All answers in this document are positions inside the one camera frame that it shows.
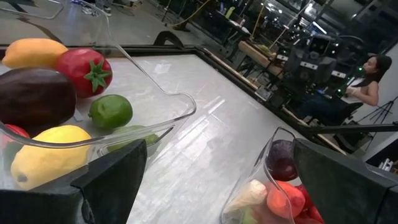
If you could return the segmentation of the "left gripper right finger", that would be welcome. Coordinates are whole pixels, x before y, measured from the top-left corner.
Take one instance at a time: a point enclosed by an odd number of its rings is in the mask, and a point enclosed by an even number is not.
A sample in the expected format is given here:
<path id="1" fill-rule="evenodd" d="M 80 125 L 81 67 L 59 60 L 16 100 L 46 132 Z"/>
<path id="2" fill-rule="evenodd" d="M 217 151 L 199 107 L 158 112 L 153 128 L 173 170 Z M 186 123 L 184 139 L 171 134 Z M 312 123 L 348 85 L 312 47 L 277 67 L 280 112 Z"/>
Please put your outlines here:
<path id="1" fill-rule="evenodd" d="M 398 175 L 304 139 L 298 176 L 325 224 L 398 224 Z"/>

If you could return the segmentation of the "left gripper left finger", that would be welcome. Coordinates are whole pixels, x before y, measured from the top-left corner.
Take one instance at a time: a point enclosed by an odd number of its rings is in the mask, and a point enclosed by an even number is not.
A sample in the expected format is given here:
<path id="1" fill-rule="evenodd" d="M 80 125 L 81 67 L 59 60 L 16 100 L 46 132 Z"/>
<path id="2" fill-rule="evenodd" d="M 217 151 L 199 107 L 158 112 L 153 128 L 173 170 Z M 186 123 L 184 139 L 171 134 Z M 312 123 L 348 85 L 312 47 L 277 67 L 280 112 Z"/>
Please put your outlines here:
<path id="1" fill-rule="evenodd" d="M 146 162 L 137 139 L 32 190 L 0 190 L 0 224 L 126 224 Z"/>

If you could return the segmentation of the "red bell pepper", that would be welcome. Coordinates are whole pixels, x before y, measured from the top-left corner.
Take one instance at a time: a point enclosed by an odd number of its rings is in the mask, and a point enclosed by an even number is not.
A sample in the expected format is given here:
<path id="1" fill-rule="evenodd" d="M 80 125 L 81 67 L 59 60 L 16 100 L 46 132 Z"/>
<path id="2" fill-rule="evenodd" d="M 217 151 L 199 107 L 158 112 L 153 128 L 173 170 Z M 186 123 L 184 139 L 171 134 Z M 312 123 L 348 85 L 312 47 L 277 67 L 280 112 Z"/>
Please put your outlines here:
<path id="1" fill-rule="evenodd" d="M 322 216 L 312 202 L 303 184 L 296 186 L 305 198 L 305 205 L 301 213 L 294 218 L 295 224 L 325 224 Z"/>

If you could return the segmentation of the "yellow lemon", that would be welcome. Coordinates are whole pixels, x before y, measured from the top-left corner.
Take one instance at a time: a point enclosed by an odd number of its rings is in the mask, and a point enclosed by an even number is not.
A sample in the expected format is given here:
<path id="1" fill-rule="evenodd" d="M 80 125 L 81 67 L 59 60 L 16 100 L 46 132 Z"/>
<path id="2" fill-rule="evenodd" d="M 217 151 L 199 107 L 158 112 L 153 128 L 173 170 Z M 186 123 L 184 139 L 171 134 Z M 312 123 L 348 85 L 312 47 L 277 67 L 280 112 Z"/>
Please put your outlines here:
<path id="1" fill-rule="evenodd" d="M 72 143 L 90 138 L 84 129 L 64 125 L 47 129 L 34 139 L 49 143 Z M 67 149 L 23 146 L 11 164 L 11 175 L 20 188 L 30 190 L 83 167 L 89 149 L 89 145 Z"/>

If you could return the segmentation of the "orange carrot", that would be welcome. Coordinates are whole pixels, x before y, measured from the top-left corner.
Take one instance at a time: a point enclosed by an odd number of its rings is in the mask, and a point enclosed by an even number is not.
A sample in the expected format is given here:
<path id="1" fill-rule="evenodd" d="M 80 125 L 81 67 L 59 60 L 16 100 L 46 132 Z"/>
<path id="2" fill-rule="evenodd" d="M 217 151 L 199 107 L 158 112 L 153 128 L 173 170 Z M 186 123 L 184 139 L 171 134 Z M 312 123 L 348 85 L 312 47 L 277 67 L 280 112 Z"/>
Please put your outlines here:
<path id="1" fill-rule="evenodd" d="M 295 218 L 303 210 L 304 194 L 288 182 L 276 181 L 280 190 L 272 185 L 267 195 L 267 206 L 271 212 L 282 218 Z"/>

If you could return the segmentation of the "green lime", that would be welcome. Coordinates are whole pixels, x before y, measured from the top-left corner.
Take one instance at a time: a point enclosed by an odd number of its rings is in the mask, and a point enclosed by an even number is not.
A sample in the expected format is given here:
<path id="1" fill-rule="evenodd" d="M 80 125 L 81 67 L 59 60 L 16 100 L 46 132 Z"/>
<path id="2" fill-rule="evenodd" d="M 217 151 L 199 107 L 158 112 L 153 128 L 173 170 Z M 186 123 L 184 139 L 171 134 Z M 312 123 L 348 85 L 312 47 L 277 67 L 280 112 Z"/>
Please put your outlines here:
<path id="1" fill-rule="evenodd" d="M 98 128 L 115 129 L 130 122 L 133 108 L 121 95 L 106 95 L 92 102 L 88 116 Z"/>

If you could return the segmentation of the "pale beige root vegetable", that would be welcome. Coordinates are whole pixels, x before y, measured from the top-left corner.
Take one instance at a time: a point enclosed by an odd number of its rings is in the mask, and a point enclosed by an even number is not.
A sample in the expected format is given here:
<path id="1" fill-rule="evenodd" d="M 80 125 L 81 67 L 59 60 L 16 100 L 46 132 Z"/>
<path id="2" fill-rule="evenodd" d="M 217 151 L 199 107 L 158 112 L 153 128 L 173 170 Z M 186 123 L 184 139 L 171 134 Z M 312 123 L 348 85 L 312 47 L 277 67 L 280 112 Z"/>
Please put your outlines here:
<path id="1" fill-rule="evenodd" d="M 250 205 L 260 204 L 267 196 L 267 187 L 260 181 L 253 179 L 246 183 L 233 197 L 224 213 L 232 213 Z"/>

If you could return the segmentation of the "red round fruit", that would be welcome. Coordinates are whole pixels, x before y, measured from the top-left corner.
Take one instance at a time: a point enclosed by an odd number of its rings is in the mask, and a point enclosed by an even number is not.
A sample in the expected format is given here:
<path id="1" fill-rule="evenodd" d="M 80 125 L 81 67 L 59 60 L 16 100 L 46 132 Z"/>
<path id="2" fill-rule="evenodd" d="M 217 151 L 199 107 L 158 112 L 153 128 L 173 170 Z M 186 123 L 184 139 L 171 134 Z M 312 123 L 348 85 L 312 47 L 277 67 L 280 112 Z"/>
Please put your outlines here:
<path id="1" fill-rule="evenodd" d="M 5 124 L 5 127 L 7 127 L 12 132 L 14 132 L 14 133 L 16 133 L 16 134 L 18 134 L 20 136 L 23 136 L 25 138 L 30 139 L 29 133 L 27 131 L 25 131 L 24 129 L 18 127 L 18 126 L 15 126 L 15 125 L 12 125 L 12 124 Z M 14 142 L 14 140 L 11 139 L 8 136 L 3 136 L 3 138 L 2 138 L 2 145 L 3 146 L 6 146 L 8 143 L 11 143 L 11 142 Z"/>

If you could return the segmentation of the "green bell pepper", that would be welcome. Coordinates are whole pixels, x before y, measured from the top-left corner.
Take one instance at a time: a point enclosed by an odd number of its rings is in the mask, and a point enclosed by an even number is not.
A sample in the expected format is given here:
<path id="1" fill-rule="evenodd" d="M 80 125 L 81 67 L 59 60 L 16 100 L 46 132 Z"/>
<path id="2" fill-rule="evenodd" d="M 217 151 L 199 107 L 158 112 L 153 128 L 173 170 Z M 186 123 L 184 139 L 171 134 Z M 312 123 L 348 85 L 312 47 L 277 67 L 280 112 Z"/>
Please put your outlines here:
<path id="1" fill-rule="evenodd" d="M 241 224 L 257 224 L 257 220 L 255 219 L 251 208 L 245 208 L 243 210 Z"/>

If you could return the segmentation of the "dark purple eggplant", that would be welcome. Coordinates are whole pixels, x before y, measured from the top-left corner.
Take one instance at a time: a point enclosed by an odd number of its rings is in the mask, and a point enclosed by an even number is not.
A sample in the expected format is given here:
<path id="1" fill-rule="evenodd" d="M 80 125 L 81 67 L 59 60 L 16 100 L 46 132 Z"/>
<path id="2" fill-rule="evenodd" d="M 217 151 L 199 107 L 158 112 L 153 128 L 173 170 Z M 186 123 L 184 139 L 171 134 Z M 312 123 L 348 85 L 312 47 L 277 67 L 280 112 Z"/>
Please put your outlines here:
<path id="1" fill-rule="evenodd" d="M 76 90 L 62 73 L 47 68 L 16 68 L 0 75 L 0 122 L 35 136 L 68 121 Z"/>

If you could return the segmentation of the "red tomato with green stem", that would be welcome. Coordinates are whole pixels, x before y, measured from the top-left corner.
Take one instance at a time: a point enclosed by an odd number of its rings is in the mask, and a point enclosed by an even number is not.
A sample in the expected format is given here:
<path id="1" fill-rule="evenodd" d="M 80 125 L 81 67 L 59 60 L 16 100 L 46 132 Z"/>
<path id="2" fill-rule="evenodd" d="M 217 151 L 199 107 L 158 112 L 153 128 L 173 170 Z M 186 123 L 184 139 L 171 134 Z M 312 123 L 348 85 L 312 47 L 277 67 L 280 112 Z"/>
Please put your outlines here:
<path id="1" fill-rule="evenodd" d="M 79 98 L 102 94 L 113 79 L 113 71 L 105 57 L 89 48 L 78 48 L 59 56 L 56 70 L 73 83 Z"/>

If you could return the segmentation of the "orange yellow mango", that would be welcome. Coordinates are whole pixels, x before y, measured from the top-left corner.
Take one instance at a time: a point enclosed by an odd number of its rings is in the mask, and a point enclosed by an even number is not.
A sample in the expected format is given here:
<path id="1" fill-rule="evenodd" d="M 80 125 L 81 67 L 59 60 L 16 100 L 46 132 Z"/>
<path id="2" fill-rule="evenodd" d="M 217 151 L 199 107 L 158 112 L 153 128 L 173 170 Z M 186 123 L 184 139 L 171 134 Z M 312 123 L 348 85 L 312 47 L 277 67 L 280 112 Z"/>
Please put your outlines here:
<path id="1" fill-rule="evenodd" d="M 67 50 L 63 44 L 51 39 L 19 39 L 7 47 L 2 64 L 9 68 L 55 68 L 59 56 Z"/>

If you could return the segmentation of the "clear plastic bin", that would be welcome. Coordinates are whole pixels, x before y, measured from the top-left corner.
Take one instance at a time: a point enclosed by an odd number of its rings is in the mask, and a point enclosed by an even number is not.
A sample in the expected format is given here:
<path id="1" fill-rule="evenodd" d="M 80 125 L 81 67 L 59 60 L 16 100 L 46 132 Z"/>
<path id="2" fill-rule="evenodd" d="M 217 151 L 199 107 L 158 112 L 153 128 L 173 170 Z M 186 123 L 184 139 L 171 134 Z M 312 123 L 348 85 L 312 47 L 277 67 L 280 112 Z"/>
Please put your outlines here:
<path id="1" fill-rule="evenodd" d="M 257 224 L 295 224 L 294 219 L 291 218 L 282 218 L 278 215 L 275 215 L 271 212 L 267 206 L 267 196 L 266 198 L 257 205 L 250 205 L 240 210 L 234 211 L 232 213 L 224 213 L 224 209 L 227 204 L 232 201 L 233 197 L 236 196 L 238 191 L 248 182 L 256 179 L 262 182 L 266 187 L 267 191 L 270 190 L 271 186 L 276 186 L 279 190 L 280 187 L 276 183 L 276 180 L 272 178 L 270 175 L 267 165 L 266 159 L 268 157 L 269 150 L 271 148 L 271 144 L 276 140 L 288 140 L 292 141 L 292 152 L 293 152 L 293 143 L 294 143 L 295 135 L 291 131 L 288 131 L 284 128 L 277 128 L 271 138 L 268 140 L 267 144 L 264 146 L 260 154 L 258 155 L 255 163 L 249 167 L 249 169 L 240 177 L 237 184 L 234 186 L 232 192 L 227 199 L 221 215 L 220 215 L 220 224 L 241 224 L 243 217 L 243 210 L 245 208 L 251 208 L 253 211 L 253 215 L 257 220 Z M 296 179 L 287 181 L 292 185 L 298 185 L 301 183 L 299 175 Z"/>
<path id="2" fill-rule="evenodd" d="M 196 110 L 193 98 L 185 93 L 167 93 L 130 57 L 149 53 L 150 45 L 121 47 L 109 30 L 109 19 L 97 7 L 93 15 L 83 13 L 84 1 L 0 0 L 0 75 L 9 71 L 1 63 L 6 47 L 22 38 L 46 38 L 69 49 L 92 48 L 110 63 L 113 80 L 104 91 L 127 98 L 133 117 L 129 125 L 152 128 L 161 135 L 176 131 Z"/>

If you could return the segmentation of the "black background robot station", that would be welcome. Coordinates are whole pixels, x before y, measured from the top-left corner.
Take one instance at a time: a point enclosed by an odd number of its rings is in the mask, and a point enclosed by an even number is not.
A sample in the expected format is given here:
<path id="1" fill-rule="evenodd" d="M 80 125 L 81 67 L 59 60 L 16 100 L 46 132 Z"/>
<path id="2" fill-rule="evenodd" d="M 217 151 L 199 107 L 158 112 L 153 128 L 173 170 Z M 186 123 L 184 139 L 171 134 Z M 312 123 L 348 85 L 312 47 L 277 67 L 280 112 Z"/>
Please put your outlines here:
<path id="1" fill-rule="evenodd" d="M 282 78 L 275 85 L 292 96 L 314 91 L 341 95 L 349 81 L 364 73 L 360 63 L 365 57 L 364 41 L 356 36 L 302 37 L 278 51 L 275 61 L 282 63 Z"/>

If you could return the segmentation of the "wooden bench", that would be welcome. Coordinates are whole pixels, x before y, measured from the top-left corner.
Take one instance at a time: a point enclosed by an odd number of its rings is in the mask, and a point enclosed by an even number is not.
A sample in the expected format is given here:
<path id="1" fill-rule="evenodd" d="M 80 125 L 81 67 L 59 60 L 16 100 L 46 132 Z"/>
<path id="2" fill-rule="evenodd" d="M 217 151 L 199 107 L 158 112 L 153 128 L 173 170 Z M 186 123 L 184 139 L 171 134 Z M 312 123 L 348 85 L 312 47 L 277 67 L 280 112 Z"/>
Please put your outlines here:
<path id="1" fill-rule="evenodd" d="M 244 58 L 250 58 L 256 64 L 271 71 L 274 75 L 282 71 L 283 62 L 276 61 L 276 54 L 272 52 L 267 53 L 249 41 L 240 41 L 238 49 L 242 52 Z"/>

